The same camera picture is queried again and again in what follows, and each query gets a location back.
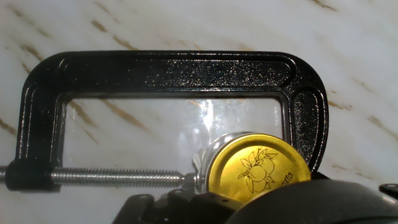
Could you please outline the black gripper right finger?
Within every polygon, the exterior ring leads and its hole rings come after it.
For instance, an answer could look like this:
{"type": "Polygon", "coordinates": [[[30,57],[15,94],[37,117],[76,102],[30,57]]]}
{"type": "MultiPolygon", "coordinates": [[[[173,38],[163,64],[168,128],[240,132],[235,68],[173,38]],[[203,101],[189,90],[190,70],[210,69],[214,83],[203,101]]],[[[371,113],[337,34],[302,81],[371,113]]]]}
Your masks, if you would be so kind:
{"type": "MultiPolygon", "coordinates": [[[[320,172],[312,173],[312,180],[320,180],[320,179],[329,179],[329,177],[325,176],[320,172]]],[[[378,187],[378,191],[397,199],[397,184],[381,184],[378,187]]]]}

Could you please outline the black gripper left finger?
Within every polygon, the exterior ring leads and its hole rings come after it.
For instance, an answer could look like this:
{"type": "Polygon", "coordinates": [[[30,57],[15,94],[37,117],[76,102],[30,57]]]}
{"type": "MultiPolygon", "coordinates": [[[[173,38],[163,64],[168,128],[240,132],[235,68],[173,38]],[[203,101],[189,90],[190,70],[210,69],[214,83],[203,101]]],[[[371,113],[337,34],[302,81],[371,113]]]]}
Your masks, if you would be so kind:
{"type": "Polygon", "coordinates": [[[150,194],[129,197],[113,224],[225,223],[242,206],[242,202],[220,194],[174,189],[158,200],[150,194]]]}

